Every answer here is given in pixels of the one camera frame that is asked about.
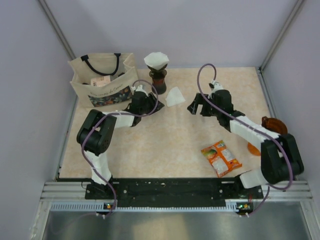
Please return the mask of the white paper coffee filters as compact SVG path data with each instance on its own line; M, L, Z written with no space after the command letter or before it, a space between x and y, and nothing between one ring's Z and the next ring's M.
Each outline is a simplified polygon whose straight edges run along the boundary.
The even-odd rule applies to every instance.
M182 104L186 101L184 96L182 95L180 89L177 86L173 87L168 92L165 100L166 100L167 107L173 107L173 106Z

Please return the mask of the olive green coffee dripper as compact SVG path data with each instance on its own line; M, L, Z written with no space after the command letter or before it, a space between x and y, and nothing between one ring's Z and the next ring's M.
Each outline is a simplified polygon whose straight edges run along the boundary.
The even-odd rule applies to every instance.
M160 70L151 70L149 72L149 76L153 79L153 80L161 80L164 79L167 75L167 71L165 69L160 69Z

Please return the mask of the brown coffee dripper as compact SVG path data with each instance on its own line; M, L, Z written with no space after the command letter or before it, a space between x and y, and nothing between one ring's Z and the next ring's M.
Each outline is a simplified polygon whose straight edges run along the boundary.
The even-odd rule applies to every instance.
M267 130L280 135L288 134L287 126L280 119L264 116L261 118L261 125Z

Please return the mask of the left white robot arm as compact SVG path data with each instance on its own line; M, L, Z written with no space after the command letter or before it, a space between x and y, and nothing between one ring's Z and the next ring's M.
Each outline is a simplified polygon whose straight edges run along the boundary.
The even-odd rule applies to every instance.
M153 93L137 91L131 103L123 110L102 112L97 109L89 111L76 141L81 145L81 152L91 168L91 179L97 183L96 192L102 198L109 198L114 191L110 183L112 173L108 166L107 150L111 144L115 129L134 127L143 116L150 116L165 105Z

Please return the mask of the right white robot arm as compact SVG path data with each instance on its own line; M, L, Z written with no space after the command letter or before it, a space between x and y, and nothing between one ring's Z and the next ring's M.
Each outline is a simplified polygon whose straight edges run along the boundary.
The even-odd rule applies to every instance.
M251 121L244 113L235 110L228 90L217 90L211 94L197 93L187 107L191 114L216 117L220 126L230 133L245 139L260 151L260 167L238 176L233 192L245 198L253 187L275 185L282 181L292 182L295 176L304 172L304 164L295 137L280 134Z

